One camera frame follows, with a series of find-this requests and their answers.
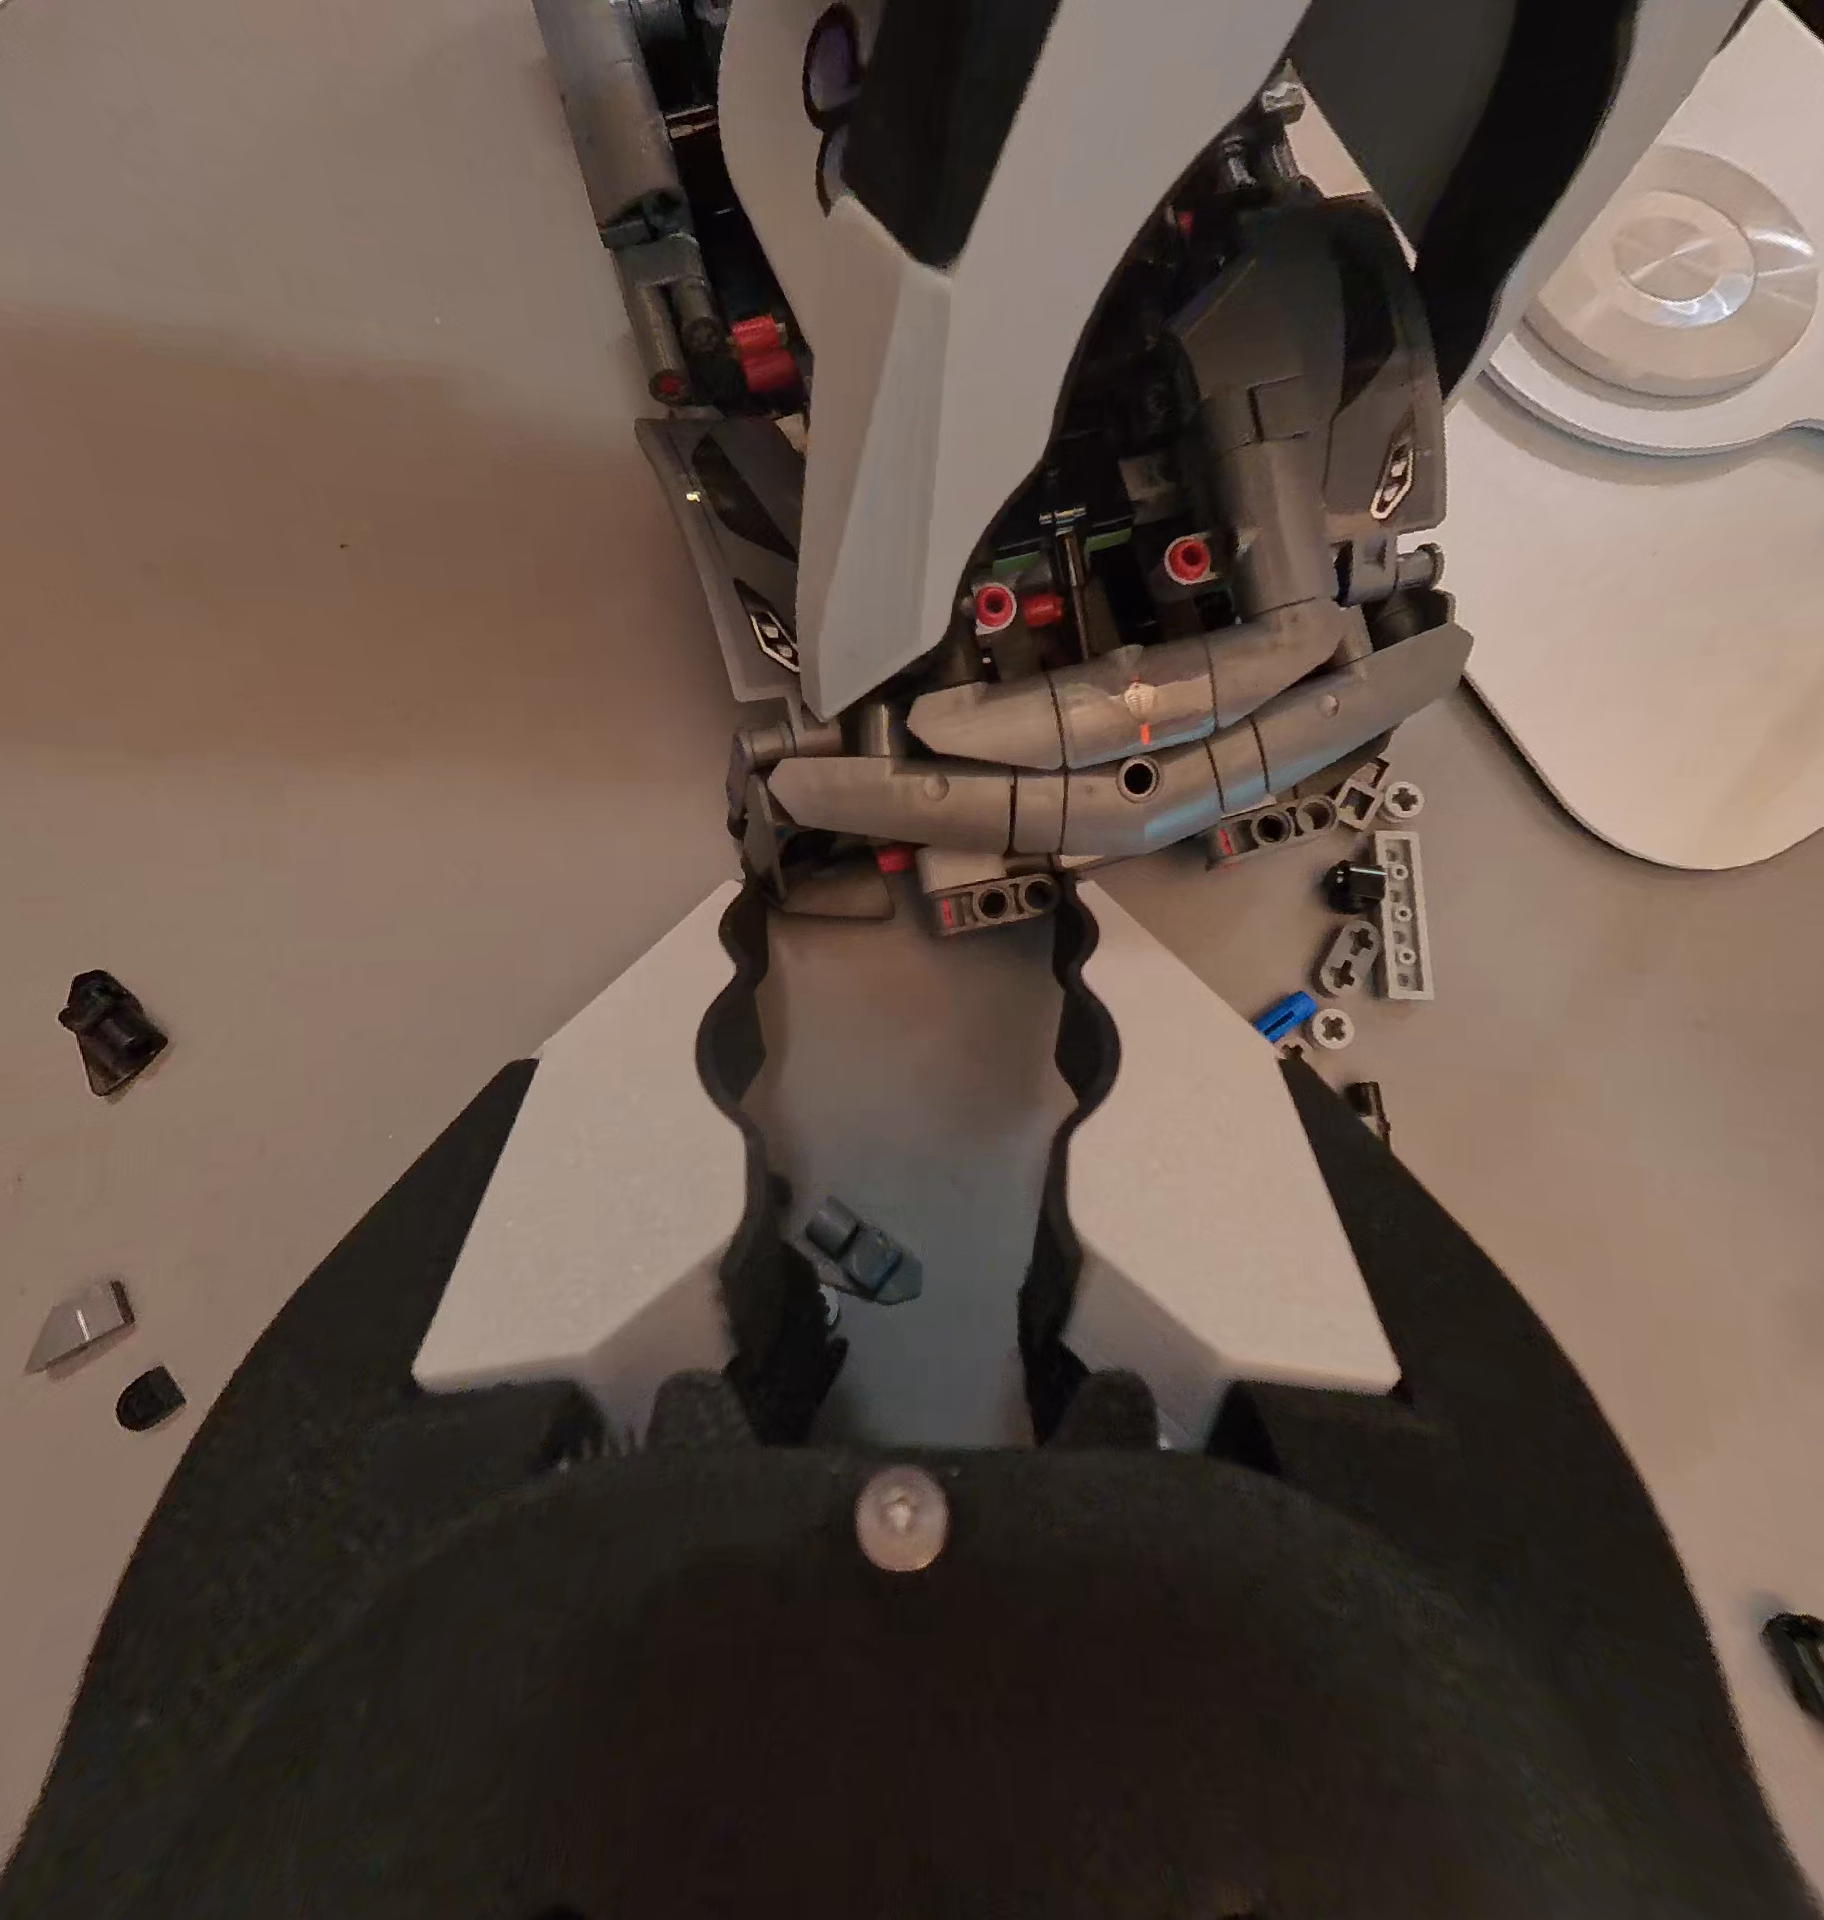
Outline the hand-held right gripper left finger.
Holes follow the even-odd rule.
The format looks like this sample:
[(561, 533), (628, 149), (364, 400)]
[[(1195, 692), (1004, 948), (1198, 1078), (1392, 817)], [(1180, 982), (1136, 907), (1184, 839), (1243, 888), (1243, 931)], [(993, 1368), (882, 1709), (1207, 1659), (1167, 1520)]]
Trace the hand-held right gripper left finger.
[(606, 1431), (646, 1431), (666, 1377), (727, 1365), (718, 1269), (749, 1148), (702, 1079), (700, 1028), (736, 976), (738, 902), (718, 885), (540, 1046), (420, 1338), (420, 1390), (566, 1382)]

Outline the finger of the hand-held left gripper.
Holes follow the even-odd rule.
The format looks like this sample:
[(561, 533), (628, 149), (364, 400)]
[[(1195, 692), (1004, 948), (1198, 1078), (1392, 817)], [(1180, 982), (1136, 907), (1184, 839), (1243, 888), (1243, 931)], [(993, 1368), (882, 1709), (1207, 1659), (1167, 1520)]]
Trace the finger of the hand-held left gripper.
[(1413, 249), (1454, 400), (1743, 23), (1740, 2), (1316, 2), (1302, 80)]
[[(884, 7), (854, 5), (861, 84)], [(718, 72), (733, 189), (815, 356), (797, 633), (820, 716), (945, 637), (973, 549), (1045, 459), (1107, 285), (1285, 60), (1305, 5), (1059, 5), (945, 270), (846, 189), (858, 97), (822, 191), (804, 66), (827, 11), (733, 5)]]

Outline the grey lego car model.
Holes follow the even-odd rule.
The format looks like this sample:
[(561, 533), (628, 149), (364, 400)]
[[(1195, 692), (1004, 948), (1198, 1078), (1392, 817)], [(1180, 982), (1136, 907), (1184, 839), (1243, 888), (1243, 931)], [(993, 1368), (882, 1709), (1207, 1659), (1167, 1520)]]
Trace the grey lego car model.
[[(1140, 226), (1043, 462), (973, 549), (942, 641), (837, 716), (804, 702), (812, 350), (741, 205), (718, 106), (733, 5), (533, 5), (658, 408), (636, 419), (733, 695), (749, 880), (917, 850), (942, 929), (1338, 779), (1471, 646), (1415, 537), (1448, 509), (1444, 391), (1393, 219), (1302, 172), (1290, 46)], [(861, 84), (815, 25), (822, 191)]]

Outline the black lego wedge piece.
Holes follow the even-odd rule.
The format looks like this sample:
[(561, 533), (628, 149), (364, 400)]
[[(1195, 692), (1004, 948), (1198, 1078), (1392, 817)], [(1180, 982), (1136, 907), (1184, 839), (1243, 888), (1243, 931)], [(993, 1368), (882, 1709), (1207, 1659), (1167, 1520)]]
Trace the black lego wedge piece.
[(107, 971), (76, 974), (59, 1020), (74, 1034), (88, 1091), (99, 1098), (123, 1095), (172, 1044), (143, 1001)]

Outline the pile of loose lego pieces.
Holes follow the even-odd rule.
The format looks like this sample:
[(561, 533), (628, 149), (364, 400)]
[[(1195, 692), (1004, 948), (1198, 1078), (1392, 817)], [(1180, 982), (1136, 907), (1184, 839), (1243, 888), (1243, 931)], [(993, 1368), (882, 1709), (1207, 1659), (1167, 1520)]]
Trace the pile of loose lego pieces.
[(1796, 1705), (1824, 1727), (1824, 1620), (1802, 1613), (1773, 1613), (1762, 1638)]

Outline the white rounded base plate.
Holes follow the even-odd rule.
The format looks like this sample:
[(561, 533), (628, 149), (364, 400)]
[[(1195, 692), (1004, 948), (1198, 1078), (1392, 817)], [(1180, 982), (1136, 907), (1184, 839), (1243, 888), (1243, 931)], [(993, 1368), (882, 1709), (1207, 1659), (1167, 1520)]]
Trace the white rounded base plate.
[[(1639, 161), (1668, 143), (1778, 193), (1824, 182), (1824, 43), (1759, 5)], [(1824, 435), (1686, 459), (1606, 450), (1486, 368), (1449, 432), (1469, 680), (1561, 806), (1686, 869), (1740, 867), (1822, 828)]]

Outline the grey lego clip piece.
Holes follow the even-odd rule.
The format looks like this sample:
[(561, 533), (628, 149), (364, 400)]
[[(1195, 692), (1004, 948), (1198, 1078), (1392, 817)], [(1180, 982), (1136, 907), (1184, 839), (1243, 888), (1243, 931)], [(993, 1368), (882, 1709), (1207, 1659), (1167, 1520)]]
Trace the grey lego clip piece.
[(795, 1246), (820, 1283), (869, 1305), (908, 1305), (925, 1292), (921, 1261), (831, 1193), (804, 1220)]

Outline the small grey lego slope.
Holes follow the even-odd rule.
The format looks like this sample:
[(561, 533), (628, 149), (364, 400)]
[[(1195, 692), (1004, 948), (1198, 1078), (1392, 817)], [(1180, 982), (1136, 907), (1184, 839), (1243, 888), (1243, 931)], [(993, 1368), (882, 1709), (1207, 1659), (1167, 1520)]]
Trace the small grey lego slope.
[(135, 1326), (135, 1308), (123, 1278), (101, 1278), (74, 1289), (48, 1312), (27, 1361), (29, 1375), (48, 1373)]

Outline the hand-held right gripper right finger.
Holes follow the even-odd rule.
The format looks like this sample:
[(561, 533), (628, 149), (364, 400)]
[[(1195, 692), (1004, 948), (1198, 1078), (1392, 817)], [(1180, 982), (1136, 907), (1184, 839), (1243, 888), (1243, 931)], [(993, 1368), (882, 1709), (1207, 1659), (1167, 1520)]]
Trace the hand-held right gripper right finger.
[(1385, 1394), (1399, 1362), (1275, 1044), (1104, 888), (1054, 917), (1054, 1067), (1074, 1107), (1039, 1210), (1039, 1433), (1133, 1373), (1202, 1448), (1228, 1388)]

